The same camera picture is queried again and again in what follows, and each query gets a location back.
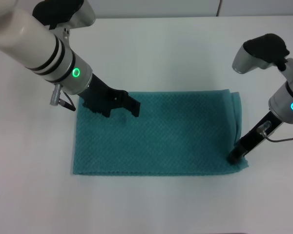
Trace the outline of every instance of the cable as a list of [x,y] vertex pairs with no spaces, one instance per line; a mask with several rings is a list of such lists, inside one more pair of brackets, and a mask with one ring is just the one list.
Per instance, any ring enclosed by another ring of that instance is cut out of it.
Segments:
[[69,95],[68,95],[66,92],[64,92],[64,91],[63,91],[63,93],[65,94],[65,96],[66,96],[67,99],[69,100],[70,104],[75,108],[75,105],[74,105],[72,99],[69,97]]
[[273,143],[278,143],[278,142],[283,142],[283,141],[290,141],[290,140],[293,140],[293,138],[287,138],[287,139],[281,139],[281,140],[271,140],[270,138],[268,138],[266,132],[264,132],[264,134],[262,134],[262,136],[263,136],[266,140],[268,140],[268,141],[270,141],[270,142],[273,142]]

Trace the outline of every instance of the cloth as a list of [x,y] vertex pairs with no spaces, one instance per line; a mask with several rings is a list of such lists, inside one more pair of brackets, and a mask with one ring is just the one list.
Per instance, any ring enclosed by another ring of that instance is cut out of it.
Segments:
[[101,176],[205,176],[248,166],[226,161],[241,135],[239,93],[137,92],[139,117],[126,109],[110,118],[79,101],[73,174]]

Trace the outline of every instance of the teal towel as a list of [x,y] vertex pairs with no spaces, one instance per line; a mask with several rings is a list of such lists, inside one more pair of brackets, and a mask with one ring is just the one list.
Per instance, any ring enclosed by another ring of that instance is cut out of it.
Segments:
[[101,176],[204,176],[239,172],[244,159],[226,157],[241,135],[238,93],[223,91],[130,93],[140,115],[111,117],[79,101],[73,174]]

